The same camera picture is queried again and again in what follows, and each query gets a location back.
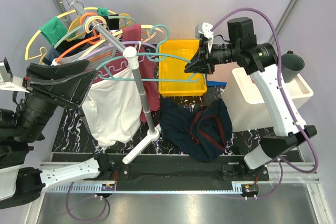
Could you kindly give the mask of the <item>teal plastic hanger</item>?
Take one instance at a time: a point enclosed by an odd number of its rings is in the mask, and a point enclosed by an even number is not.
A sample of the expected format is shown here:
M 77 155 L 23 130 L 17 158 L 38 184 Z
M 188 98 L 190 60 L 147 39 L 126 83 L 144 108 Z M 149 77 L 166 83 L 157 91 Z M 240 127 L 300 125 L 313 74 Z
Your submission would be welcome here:
M 141 80 L 143 82 L 173 82 L 173 83 L 197 83 L 204 79 L 202 74 L 196 73 L 184 73 L 184 69 L 178 69 L 181 65 L 184 67 L 186 64 L 190 63 L 188 59 L 182 58 L 176 55 L 169 55 L 163 52 L 162 46 L 168 41 L 170 37 L 169 29 L 163 24 L 157 24 L 150 29 L 150 35 L 153 35 L 154 30 L 157 28 L 162 28 L 166 31 L 166 38 L 160 41 L 156 46 L 152 44 L 146 44 L 144 42 L 140 43 L 138 41 L 131 42 L 126 41 L 125 44 L 135 44 L 138 47 L 146 45 L 148 47 L 153 47 L 155 52 L 138 52 L 135 63 L 140 66 L 158 66 L 159 77 L 145 77 L 141 74 Z M 111 59 L 105 60 L 103 63 L 96 67 L 98 71 L 98 77 L 102 80 L 118 80 L 118 81 L 133 81 L 133 78 L 117 78 L 115 72 L 120 72 L 123 67 L 131 67 L 129 60 L 124 56 L 117 56 Z

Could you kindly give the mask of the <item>navy tank top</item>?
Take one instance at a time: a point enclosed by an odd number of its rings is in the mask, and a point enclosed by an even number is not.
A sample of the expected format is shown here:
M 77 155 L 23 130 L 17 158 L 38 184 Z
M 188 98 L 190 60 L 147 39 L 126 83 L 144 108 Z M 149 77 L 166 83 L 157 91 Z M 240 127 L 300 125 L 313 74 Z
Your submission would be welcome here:
M 163 137 L 183 153 L 198 161 L 212 162 L 225 152 L 233 127 L 222 99 L 200 106 L 195 112 L 163 99 L 160 111 Z

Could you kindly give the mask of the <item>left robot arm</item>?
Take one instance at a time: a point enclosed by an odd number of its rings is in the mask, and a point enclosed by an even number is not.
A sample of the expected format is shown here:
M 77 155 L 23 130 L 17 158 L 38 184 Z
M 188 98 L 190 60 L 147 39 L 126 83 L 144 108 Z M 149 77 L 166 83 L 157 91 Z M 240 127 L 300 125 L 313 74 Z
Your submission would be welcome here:
M 78 180 L 107 180 L 113 175 L 106 154 L 60 168 L 38 168 L 51 153 L 44 133 L 58 108 L 81 108 L 97 77 L 88 60 L 47 66 L 31 63 L 24 77 L 1 61 L 1 89 L 12 92 L 15 110 L 1 109 L 1 208 L 28 204 L 44 192 Z

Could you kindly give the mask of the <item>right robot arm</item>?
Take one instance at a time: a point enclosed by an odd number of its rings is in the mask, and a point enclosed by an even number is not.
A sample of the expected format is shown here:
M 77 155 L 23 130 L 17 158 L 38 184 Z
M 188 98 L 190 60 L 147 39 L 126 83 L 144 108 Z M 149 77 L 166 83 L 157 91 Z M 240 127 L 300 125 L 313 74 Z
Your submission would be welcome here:
M 238 167 L 239 176 L 250 180 L 257 169 L 269 161 L 308 141 L 317 134 L 314 125 L 307 125 L 289 100 L 277 53 L 269 43 L 258 44 L 253 21 L 248 17 L 227 22 L 229 42 L 215 45 L 214 26 L 200 23 L 195 28 L 199 48 L 185 66 L 186 73 L 212 74 L 216 65 L 236 62 L 256 84 L 274 124 L 274 132 L 263 137 L 260 145 L 244 156 Z

